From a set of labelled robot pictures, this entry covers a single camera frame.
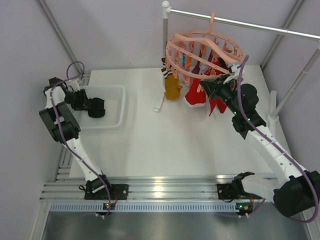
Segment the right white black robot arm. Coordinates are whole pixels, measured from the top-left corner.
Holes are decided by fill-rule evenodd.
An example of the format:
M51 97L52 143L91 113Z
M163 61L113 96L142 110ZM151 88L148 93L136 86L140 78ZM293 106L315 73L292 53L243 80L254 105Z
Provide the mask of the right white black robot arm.
M256 195L274 204L290 218L314 208L313 221L320 208L320 174L298 164L276 140L266 122L256 111L257 89L251 84L229 83L223 77L199 83L209 99L220 99L234 114L232 125L267 163L276 180L259 177L253 172L236 175L232 180L233 195L246 198Z

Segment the red black sock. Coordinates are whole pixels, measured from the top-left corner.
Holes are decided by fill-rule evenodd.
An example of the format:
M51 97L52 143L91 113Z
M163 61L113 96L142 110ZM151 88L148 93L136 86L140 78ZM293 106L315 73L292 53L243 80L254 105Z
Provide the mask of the red black sock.
M214 99L209 99L209 106L210 106L210 112L209 112L209 116L212 115L215 107L218 105L218 98L214 98Z

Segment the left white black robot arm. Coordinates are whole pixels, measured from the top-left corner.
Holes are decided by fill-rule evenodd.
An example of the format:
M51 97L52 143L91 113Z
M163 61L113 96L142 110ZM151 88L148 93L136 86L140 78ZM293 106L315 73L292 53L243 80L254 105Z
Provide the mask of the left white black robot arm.
M85 197L92 199L100 196L103 199L113 194L113 186L86 153L80 139L81 127L71 110L87 111L91 118L105 116L105 101L101 98L88 98L86 91L76 81L63 81L57 77L48 80L49 85L43 90L46 105L39 116L53 140L62 144L73 155L83 171L86 181Z

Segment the pink round clip hanger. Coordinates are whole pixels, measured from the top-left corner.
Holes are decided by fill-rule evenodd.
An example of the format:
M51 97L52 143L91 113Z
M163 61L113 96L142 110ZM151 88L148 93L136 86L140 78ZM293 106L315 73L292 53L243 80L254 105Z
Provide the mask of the pink round clip hanger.
M174 76L182 78L188 86L195 78L214 81L229 74L232 64L244 61L244 53L237 43L213 31L214 17L212 12L206 30L175 33L166 44L166 66L171 67ZM228 69L214 64L218 57L225 61Z

